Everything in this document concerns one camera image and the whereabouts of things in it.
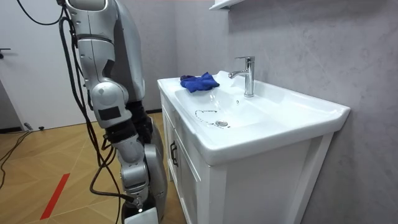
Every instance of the blue cloth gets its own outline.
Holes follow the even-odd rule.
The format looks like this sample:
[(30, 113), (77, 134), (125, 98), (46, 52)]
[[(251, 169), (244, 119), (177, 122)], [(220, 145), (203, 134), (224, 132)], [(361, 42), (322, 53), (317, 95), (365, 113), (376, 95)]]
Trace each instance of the blue cloth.
[(220, 84), (218, 84), (212, 75), (210, 75), (208, 72), (203, 74), (201, 77), (192, 77), (189, 75), (184, 75), (180, 78), (181, 80), (181, 86), (185, 87), (186, 89), (189, 90), (190, 93), (193, 93), (194, 91), (205, 91), (205, 90), (211, 90), (214, 87), (218, 87)]

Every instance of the sink drain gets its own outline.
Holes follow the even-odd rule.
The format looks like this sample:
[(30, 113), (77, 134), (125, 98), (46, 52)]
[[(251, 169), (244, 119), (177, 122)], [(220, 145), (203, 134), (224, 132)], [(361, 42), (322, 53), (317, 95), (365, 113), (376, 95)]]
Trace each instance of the sink drain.
[(228, 125), (226, 121), (216, 121), (216, 125), (220, 127), (225, 127)]

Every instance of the faucet handle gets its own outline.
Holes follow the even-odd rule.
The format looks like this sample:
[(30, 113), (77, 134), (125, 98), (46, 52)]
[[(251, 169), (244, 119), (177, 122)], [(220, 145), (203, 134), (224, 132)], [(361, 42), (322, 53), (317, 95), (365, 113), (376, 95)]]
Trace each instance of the faucet handle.
[(245, 59), (246, 63), (254, 62), (256, 57), (255, 56), (243, 56), (243, 57), (236, 57), (235, 59)]

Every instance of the sink basin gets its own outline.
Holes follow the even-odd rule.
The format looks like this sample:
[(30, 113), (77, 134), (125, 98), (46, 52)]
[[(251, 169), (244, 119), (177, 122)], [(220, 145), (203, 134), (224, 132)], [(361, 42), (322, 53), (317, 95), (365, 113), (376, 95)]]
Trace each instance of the sink basin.
[(254, 97), (244, 94), (244, 77), (213, 76), (220, 84), (190, 93), (179, 78), (158, 80), (159, 89), (209, 165), (269, 151), (334, 133), (350, 108), (285, 88), (255, 81)]
[(245, 97), (228, 93), (221, 88), (187, 93), (175, 92), (190, 119), (203, 128), (239, 128), (266, 121), (266, 116)]

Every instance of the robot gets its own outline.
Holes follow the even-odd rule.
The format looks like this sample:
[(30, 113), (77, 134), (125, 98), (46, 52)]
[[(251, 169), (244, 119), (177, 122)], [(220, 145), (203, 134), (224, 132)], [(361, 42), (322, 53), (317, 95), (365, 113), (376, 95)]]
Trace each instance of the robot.
[(122, 222), (159, 223), (167, 180), (159, 130), (142, 105), (141, 41), (119, 0), (63, 1), (75, 26), (78, 56), (94, 114), (118, 151), (126, 195)]

